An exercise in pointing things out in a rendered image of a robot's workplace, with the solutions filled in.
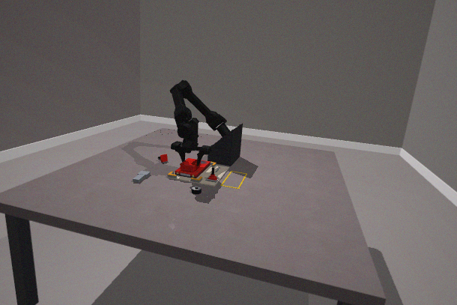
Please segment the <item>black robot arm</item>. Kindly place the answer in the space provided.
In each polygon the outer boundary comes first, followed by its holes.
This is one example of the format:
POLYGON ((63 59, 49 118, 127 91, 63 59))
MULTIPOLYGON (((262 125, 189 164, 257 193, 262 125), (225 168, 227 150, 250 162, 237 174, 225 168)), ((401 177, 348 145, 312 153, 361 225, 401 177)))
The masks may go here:
POLYGON ((189 154, 196 149, 196 143, 194 143, 193 140, 188 141, 187 137, 198 134, 199 126, 199 120, 197 118, 192 118, 192 113, 190 109, 186 107, 184 98, 188 99, 188 101, 203 114, 206 118, 206 123, 213 131, 218 130, 222 137, 231 132, 225 125, 227 120, 217 112, 210 111, 209 108, 194 95, 188 81, 180 81, 171 88, 170 92, 175 104, 174 116, 178 127, 178 135, 184 139, 180 145, 181 153, 184 152, 189 154))

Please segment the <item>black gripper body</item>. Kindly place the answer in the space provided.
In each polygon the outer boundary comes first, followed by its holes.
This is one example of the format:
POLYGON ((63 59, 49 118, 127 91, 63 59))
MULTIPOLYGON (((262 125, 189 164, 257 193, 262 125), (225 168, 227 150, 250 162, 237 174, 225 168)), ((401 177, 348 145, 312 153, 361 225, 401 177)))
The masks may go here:
MULTIPOLYGON (((206 154, 206 155, 207 155, 207 154, 211 153, 211 146, 207 146, 207 145, 203 145, 202 147, 198 147, 198 146, 197 146, 197 145, 199 145, 199 144, 198 144, 198 137, 199 137, 198 134, 196 134, 196 135, 190 135, 190 136, 187 137, 187 140, 188 140, 188 141, 192 141, 192 140, 193 140, 194 143, 196 143, 196 151, 199 151, 200 154, 206 154)), ((182 142, 178 142, 178 141, 173 142, 173 143, 171 144, 171 149, 180 151, 180 150, 181 150, 181 149, 180 149, 181 143, 182 143, 182 142)))

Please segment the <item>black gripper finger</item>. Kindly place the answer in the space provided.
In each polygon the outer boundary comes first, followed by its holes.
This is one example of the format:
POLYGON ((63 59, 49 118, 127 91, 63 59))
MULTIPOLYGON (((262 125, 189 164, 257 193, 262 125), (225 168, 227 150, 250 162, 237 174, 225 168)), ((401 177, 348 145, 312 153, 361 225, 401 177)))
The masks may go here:
POLYGON ((200 154, 200 153, 197 154, 197 156, 198 156, 198 158, 197 158, 197 166, 200 164, 200 161, 201 161, 203 155, 204 154, 200 154))
MULTIPOLYGON (((175 151, 177 151, 177 150, 175 150, 175 151)), ((180 154, 182 162, 184 162, 185 161, 185 153, 184 152, 181 153, 181 151, 177 151, 177 152, 180 154)))

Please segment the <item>black toy tyre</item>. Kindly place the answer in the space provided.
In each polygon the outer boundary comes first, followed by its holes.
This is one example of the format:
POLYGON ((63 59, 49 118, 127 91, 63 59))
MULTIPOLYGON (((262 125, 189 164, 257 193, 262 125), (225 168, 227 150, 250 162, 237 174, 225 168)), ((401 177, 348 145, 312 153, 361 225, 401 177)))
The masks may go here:
POLYGON ((198 186, 192 187, 192 193, 193 194, 200 194, 202 192, 202 188, 198 186))

